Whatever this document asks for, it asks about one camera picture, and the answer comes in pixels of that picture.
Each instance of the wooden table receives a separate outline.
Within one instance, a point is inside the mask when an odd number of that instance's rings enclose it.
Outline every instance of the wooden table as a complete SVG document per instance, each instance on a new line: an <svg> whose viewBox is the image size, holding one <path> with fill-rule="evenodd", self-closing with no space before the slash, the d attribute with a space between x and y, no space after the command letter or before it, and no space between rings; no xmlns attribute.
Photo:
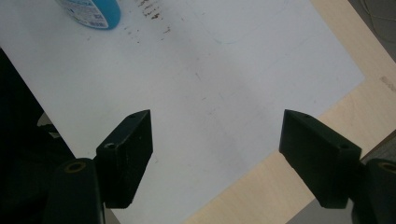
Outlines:
<svg viewBox="0 0 396 224"><path fill-rule="evenodd" d="M365 81L320 120L362 148L396 129L396 63L347 0L311 0L365 75ZM314 199L274 152L185 223L286 223Z"/></svg>

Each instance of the bottle label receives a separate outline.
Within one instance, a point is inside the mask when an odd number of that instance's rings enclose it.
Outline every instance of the bottle label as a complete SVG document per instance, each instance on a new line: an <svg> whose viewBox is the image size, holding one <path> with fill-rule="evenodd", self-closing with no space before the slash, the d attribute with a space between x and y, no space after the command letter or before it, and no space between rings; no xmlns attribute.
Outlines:
<svg viewBox="0 0 396 224"><path fill-rule="evenodd" d="M57 0L57 2L79 23L92 28L108 28L107 20L92 0Z"/></svg>

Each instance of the paper sheet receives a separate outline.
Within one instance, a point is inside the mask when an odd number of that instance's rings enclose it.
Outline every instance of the paper sheet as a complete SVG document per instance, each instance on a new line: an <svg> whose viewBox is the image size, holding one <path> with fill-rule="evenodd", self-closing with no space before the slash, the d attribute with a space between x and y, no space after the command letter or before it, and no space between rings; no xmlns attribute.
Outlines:
<svg viewBox="0 0 396 224"><path fill-rule="evenodd" d="M55 1L0 3L0 46L75 155L151 109L154 153L120 223L180 223L363 76L308 0L122 0L97 31Z"/></svg>

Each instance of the black mount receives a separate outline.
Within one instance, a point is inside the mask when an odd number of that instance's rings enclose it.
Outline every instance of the black mount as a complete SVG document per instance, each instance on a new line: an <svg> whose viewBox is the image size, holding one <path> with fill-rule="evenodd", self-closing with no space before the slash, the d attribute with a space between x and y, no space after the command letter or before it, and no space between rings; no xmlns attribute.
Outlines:
<svg viewBox="0 0 396 224"><path fill-rule="evenodd" d="M152 148L149 110L128 116L93 160L75 159L57 168L43 223L105 223L103 203L107 208L132 203Z"/></svg>
<svg viewBox="0 0 396 224"><path fill-rule="evenodd" d="M355 224L396 223L396 163L360 162L361 149L317 119L286 110L279 151L325 208L354 203Z"/></svg>

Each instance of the screw hole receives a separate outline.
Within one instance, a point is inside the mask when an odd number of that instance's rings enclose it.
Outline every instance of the screw hole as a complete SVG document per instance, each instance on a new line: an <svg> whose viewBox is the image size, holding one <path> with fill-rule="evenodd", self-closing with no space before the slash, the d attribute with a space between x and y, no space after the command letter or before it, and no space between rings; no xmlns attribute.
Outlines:
<svg viewBox="0 0 396 224"><path fill-rule="evenodd" d="M108 149L114 149L114 148L116 148L117 146L116 146L116 144L114 144L114 143L107 143L107 144L105 144L105 148L108 148Z"/></svg>
<svg viewBox="0 0 396 224"><path fill-rule="evenodd" d="M388 163L388 162L380 162L378 165L382 169L396 174L396 165L394 165L392 163Z"/></svg>
<svg viewBox="0 0 396 224"><path fill-rule="evenodd" d="M66 167L64 167L64 171L68 174L73 174L80 172L87 166L87 164L83 161L75 161L70 164L68 164Z"/></svg>

